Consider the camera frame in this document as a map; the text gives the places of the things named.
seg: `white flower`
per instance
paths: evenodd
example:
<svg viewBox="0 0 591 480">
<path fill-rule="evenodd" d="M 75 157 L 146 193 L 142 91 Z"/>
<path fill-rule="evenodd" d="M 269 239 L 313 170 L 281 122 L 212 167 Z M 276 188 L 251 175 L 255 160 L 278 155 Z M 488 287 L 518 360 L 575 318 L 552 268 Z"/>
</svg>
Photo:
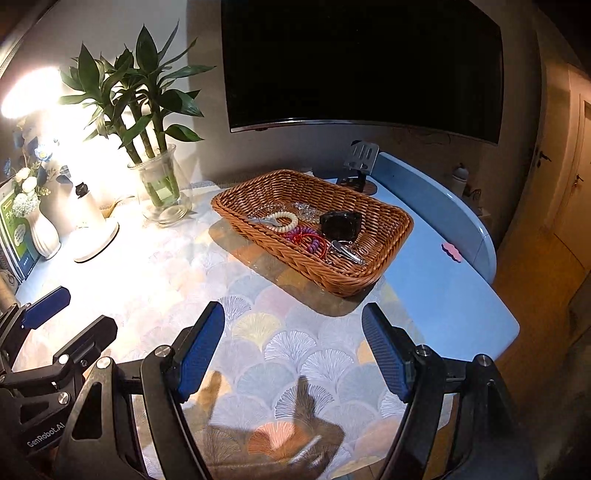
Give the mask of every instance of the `white flower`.
<svg viewBox="0 0 591 480">
<path fill-rule="evenodd" d="M 14 179 L 17 181 L 17 183 L 21 183 L 24 179 L 26 179 L 29 176 L 30 173 L 31 173 L 30 168 L 23 167 L 14 176 Z"/>
<path fill-rule="evenodd" d="M 22 182 L 22 191 L 25 193 L 32 192 L 37 186 L 37 179 L 35 177 L 29 177 Z"/>
<path fill-rule="evenodd" d="M 39 206 L 39 203 L 39 197 L 37 195 L 19 193 L 12 203 L 12 212 L 17 217 L 26 217 Z"/>
</svg>

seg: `white vase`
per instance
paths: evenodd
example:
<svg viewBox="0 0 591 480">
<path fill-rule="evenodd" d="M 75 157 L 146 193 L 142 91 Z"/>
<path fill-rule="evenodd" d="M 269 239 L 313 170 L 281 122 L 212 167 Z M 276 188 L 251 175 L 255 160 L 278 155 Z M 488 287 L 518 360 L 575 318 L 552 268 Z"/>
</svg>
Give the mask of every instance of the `white vase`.
<svg viewBox="0 0 591 480">
<path fill-rule="evenodd" d="M 31 236 L 37 251 L 47 260 L 53 257 L 61 247 L 60 237 L 56 228 L 39 211 L 39 207 L 27 215 L 27 220 L 31 226 Z"/>
</svg>

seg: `black tv screen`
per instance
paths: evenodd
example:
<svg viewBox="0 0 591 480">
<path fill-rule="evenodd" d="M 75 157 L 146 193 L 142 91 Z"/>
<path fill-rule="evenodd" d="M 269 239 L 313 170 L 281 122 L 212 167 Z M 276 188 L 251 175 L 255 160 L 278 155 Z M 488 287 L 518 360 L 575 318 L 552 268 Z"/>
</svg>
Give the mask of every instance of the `black tv screen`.
<svg viewBox="0 0 591 480">
<path fill-rule="evenodd" d="M 231 131 L 409 125 L 497 143 L 501 30 L 469 0 L 222 0 Z"/>
</svg>

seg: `green book cover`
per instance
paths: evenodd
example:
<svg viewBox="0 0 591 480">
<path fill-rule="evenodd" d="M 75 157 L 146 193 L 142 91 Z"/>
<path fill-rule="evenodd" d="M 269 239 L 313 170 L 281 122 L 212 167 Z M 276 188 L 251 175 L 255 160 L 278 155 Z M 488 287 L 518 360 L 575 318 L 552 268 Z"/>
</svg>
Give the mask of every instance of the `green book cover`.
<svg viewBox="0 0 591 480">
<path fill-rule="evenodd" d="M 0 201 L 0 219 L 9 242 L 7 246 L 14 253 L 22 277 L 27 278 L 39 259 L 39 252 L 33 244 L 29 222 L 24 218 L 16 217 L 12 212 L 14 198 L 13 190 Z"/>
</svg>

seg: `patterned tablecloth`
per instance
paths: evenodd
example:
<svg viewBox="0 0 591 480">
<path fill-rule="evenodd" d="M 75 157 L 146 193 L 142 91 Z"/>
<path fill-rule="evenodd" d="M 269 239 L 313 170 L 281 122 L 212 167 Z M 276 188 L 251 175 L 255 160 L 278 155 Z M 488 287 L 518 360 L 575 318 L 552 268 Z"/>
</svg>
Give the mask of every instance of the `patterned tablecloth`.
<svg viewBox="0 0 591 480">
<path fill-rule="evenodd" d="M 47 364 L 102 313 L 119 327 L 106 354 L 143 358 L 218 300 L 225 331 L 183 405 L 214 478 L 317 478 L 324 467 L 320 477 L 333 478 L 382 459 L 405 405 L 387 391 L 365 340 L 363 305 L 377 302 L 415 342 L 421 333 L 383 279 L 365 298 L 340 299 L 236 234 L 210 207 L 217 192 L 195 193 L 194 213 L 171 228 L 144 222 L 129 201 L 116 208 L 121 231 L 98 257 L 75 264 L 67 241 L 39 264 L 18 298 L 62 284 L 72 303 L 29 335 L 15 369 Z M 163 478 L 141 397 L 134 408 L 148 471 Z"/>
</svg>

